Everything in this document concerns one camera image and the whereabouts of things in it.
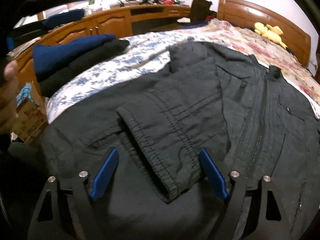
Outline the person's left hand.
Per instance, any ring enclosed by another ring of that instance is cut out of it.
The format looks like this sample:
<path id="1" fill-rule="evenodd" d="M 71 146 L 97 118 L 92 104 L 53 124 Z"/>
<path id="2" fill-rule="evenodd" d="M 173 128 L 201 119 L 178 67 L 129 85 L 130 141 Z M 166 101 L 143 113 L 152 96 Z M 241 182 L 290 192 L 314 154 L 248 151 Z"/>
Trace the person's left hand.
<path id="1" fill-rule="evenodd" d="M 5 83 L 1 86 L 1 134 L 9 133 L 17 117 L 16 96 L 20 91 L 17 62 L 11 61 L 4 68 Z"/>

